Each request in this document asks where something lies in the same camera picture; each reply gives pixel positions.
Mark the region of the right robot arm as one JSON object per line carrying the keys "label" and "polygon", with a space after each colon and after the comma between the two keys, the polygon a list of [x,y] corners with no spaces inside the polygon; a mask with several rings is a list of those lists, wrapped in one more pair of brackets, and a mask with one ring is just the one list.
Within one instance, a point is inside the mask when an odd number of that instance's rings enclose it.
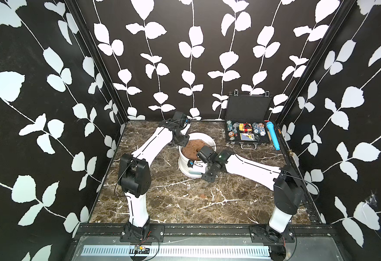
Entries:
{"label": "right robot arm", "polygon": [[210,146],[202,147],[197,157],[206,164],[202,179],[214,182],[218,172],[238,175],[267,187],[274,193],[274,210],[266,231],[282,235],[292,216],[297,214],[304,190],[297,182],[301,178],[292,174],[291,166],[275,167],[248,160],[232,150],[216,152]]}

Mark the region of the white ceramic pot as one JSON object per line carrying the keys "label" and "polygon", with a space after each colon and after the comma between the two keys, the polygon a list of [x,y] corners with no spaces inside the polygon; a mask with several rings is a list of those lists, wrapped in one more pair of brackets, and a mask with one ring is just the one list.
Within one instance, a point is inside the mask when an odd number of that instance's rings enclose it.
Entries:
{"label": "white ceramic pot", "polygon": [[215,150],[215,141],[204,133],[191,133],[189,141],[185,147],[179,147],[178,165],[180,171],[190,178],[201,178],[205,173],[206,163],[197,157],[197,153],[203,146],[208,146]]}

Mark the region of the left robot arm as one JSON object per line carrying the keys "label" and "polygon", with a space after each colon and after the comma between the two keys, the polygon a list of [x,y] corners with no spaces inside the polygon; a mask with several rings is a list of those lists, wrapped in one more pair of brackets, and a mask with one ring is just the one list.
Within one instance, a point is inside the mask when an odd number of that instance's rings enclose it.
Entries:
{"label": "left robot arm", "polygon": [[146,193],[151,185],[150,166],[166,145],[173,142],[186,146],[190,119],[182,112],[175,112],[171,119],[159,123],[152,136],[132,154],[123,154],[119,161],[117,184],[127,199],[129,220],[126,229],[143,238],[149,233],[150,217]]}

